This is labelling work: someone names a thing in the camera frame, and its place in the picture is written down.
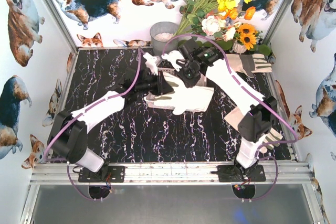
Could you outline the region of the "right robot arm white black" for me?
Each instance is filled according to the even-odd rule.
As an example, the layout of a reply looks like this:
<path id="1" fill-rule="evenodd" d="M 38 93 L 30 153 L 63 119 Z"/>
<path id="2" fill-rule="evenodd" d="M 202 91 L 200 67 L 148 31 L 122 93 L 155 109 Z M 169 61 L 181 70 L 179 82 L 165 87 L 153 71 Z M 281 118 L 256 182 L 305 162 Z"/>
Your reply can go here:
<path id="1" fill-rule="evenodd" d="M 261 146 L 277 122 L 277 100 L 253 89 L 238 74 L 252 76 L 258 63 L 265 63 L 260 54 L 226 54 L 215 46 L 199 46 L 190 39 L 178 47 L 180 56 L 173 60 L 175 72 L 191 88 L 201 75 L 218 85 L 237 105 L 242 114 L 238 131 L 242 141 L 236 162 L 244 169 L 257 162 Z"/>

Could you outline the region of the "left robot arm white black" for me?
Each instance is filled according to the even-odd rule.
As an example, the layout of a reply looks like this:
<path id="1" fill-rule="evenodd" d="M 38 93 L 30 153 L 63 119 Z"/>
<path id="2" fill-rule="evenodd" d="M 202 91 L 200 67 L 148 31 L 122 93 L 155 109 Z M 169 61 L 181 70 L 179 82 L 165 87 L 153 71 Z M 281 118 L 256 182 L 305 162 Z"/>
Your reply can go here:
<path id="1" fill-rule="evenodd" d="M 129 72 L 111 91 L 90 105 L 73 112 L 65 110 L 55 115 L 45 152 L 53 150 L 71 164 L 80 165 L 93 173 L 104 173 L 107 162 L 88 147 L 88 134 L 101 121 L 122 111 L 137 98 L 148 94 L 164 95 L 173 87 L 148 69 Z"/>

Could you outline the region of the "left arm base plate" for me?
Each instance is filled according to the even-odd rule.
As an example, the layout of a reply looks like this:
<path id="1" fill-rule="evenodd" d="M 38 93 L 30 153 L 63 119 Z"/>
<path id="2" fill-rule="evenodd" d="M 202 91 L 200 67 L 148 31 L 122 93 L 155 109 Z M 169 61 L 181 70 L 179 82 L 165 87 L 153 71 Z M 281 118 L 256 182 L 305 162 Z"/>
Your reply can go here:
<path id="1" fill-rule="evenodd" d="M 124 166 L 102 166 L 98 172 L 92 172 L 82 168 L 79 172 L 78 182 L 80 183 L 123 183 L 125 177 Z"/>

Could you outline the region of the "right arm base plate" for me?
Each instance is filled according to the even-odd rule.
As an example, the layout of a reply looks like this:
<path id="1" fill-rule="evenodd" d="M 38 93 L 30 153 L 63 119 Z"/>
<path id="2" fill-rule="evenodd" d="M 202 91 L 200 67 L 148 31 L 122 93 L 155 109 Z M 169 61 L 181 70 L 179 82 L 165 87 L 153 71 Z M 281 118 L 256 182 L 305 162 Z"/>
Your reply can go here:
<path id="1" fill-rule="evenodd" d="M 265 182 L 266 176 L 262 165 L 244 169 L 235 165 L 218 165 L 217 170 L 211 171 L 216 174 L 220 182 Z"/>

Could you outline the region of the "white plastic storage basket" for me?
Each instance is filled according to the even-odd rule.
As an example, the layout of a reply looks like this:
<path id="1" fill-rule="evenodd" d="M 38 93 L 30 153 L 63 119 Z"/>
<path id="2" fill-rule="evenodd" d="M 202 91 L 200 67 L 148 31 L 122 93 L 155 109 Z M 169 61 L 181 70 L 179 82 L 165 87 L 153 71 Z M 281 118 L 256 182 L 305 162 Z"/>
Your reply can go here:
<path id="1" fill-rule="evenodd" d="M 150 91 L 144 100 L 151 108 L 168 109 L 172 110 L 173 114 L 180 115 L 186 111 L 206 111 L 213 94 L 213 88 L 187 88 L 180 78 L 164 71 L 159 89 Z"/>

